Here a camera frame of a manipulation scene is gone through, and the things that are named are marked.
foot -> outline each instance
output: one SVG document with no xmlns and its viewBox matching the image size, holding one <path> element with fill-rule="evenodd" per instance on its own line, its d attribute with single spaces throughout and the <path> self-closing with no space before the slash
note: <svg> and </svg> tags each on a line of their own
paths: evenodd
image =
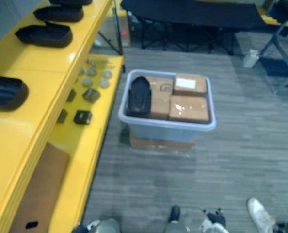
<svg viewBox="0 0 288 233">
<path fill-rule="evenodd" d="M 172 206 L 170 217 L 169 217 L 169 222 L 172 222 L 172 221 L 178 222 L 179 217 L 180 217 L 180 213 L 181 213 L 181 209 L 178 205 Z"/>
<path fill-rule="evenodd" d="M 273 226 L 276 223 L 275 219 L 268 214 L 264 206 L 256 198 L 247 200 L 247 211 L 257 226 L 259 233 L 273 233 Z"/>
</svg>

gray carpet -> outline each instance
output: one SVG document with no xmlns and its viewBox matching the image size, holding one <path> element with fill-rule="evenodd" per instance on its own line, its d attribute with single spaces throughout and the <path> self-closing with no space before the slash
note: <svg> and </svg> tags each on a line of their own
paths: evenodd
<svg viewBox="0 0 288 233">
<path fill-rule="evenodd" d="M 264 38 L 268 35 L 237 34 L 243 53 L 261 48 Z M 117 117 L 122 74 L 83 223 L 115 217 L 123 233 L 161 233 L 171 206 L 178 204 L 192 233 L 199 232 L 203 218 L 198 207 L 221 207 L 230 232 L 255 233 L 246 211 L 250 196 L 278 220 L 288 219 L 288 89 L 275 96 L 261 64 L 245 69 L 242 60 L 125 49 L 127 72 L 140 68 L 208 76 L 217 127 L 198 136 L 189 152 L 130 148 L 128 131 Z"/>
</svg>

white sneaker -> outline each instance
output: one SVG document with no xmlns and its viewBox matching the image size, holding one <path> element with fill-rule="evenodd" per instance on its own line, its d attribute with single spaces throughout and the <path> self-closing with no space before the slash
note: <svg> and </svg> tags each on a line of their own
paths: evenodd
<svg viewBox="0 0 288 233">
<path fill-rule="evenodd" d="M 257 226 L 259 233 L 273 233 L 273 226 L 276 224 L 275 219 L 268 214 L 264 206 L 256 198 L 247 200 L 247 211 Z"/>
</svg>

yellow shelf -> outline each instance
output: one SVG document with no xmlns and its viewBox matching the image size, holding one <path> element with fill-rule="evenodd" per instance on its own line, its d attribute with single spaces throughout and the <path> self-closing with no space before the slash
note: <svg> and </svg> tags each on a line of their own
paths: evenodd
<svg viewBox="0 0 288 233">
<path fill-rule="evenodd" d="M 21 43 L 14 32 L 42 24 L 28 14 L 0 41 L 0 75 L 22 79 L 29 88 L 24 104 L 0 112 L 0 233 L 12 220 L 54 127 L 81 64 L 93 43 L 111 0 L 94 0 L 84 6 L 84 18 L 71 27 L 72 42 L 65 48 Z M 48 5 L 42 1 L 37 8 Z"/>
<path fill-rule="evenodd" d="M 49 138 L 50 143 L 71 156 L 51 219 L 50 233 L 71 232 L 80 221 L 123 63 L 121 56 L 90 55 L 90 57 L 96 62 L 97 68 L 97 76 L 92 77 L 91 88 L 98 90 L 101 97 L 93 104 L 82 97 L 87 87 L 81 85 L 81 80 L 86 75 L 80 75 L 73 87 L 76 92 L 75 98 L 72 102 L 66 102 L 63 107 L 68 112 L 66 120 L 62 124 L 55 125 Z M 106 89 L 98 85 L 104 70 L 112 72 L 112 77 L 109 79 L 110 86 Z M 89 125 L 78 125 L 73 122 L 77 110 L 90 110 L 93 113 Z"/>
</svg>

gray round puck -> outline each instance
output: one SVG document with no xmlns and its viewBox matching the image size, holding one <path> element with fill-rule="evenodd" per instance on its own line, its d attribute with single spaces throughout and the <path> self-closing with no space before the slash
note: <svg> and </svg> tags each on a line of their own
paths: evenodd
<svg viewBox="0 0 288 233">
<path fill-rule="evenodd" d="M 84 73 L 85 73 L 85 68 L 84 67 L 80 68 L 80 72 L 78 73 L 78 75 L 82 75 Z"/>
<path fill-rule="evenodd" d="M 102 72 L 102 76 L 106 79 L 109 79 L 112 77 L 112 72 L 110 70 L 105 70 Z"/>
<path fill-rule="evenodd" d="M 91 86 L 92 85 L 92 80 L 89 77 L 83 78 L 81 80 L 81 85 L 83 86 Z"/>
<path fill-rule="evenodd" d="M 88 74 L 89 76 L 95 76 L 96 69 L 94 67 L 90 67 L 89 69 L 86 70 L 86 74 Z"/>
<path fill-rule="evenodd" d="M 110 86 L 110 82 L 107 79 L 101 79 L 99 85 L 102 88 L 108 88 Z"/>
</svg>

